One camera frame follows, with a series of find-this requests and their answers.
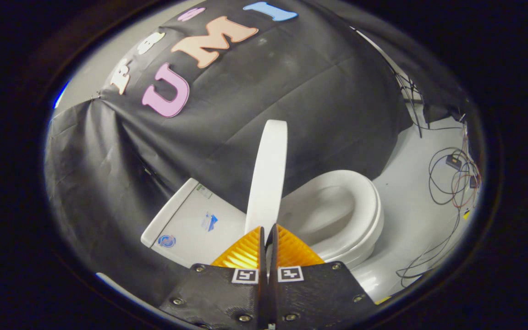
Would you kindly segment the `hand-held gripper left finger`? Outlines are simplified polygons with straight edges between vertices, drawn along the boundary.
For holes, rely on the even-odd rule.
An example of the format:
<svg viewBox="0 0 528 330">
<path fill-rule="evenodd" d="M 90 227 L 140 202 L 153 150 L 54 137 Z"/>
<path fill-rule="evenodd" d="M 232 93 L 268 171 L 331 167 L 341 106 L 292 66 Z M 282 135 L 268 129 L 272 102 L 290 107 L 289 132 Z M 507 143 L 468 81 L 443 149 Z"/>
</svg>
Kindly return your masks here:
<svg viewBox="0 0 528 330">
<path fill-rule="evenodd" d="M 160 310 L 189 329 L 258 330 L 267 289 L 264 239 L 264 229 L 257 227 L 212 264 L 191 265 Z"/>
</svg>

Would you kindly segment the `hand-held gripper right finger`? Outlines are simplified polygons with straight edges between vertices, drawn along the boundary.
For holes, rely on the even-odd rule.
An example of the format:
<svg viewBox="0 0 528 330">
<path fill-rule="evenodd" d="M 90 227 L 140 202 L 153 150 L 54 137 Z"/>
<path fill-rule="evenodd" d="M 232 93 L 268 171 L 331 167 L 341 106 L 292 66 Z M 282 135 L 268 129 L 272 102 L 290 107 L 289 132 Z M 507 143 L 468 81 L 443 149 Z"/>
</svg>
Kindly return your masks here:
<svg viewBox="0 0 528 330">
<path fill-rule="evenodd" d="M 279 224 L 270 240 L 266 321 L 276 330 L 349 330 L 377 311 L 345 263 L 323 261 Z"/>
</svg>

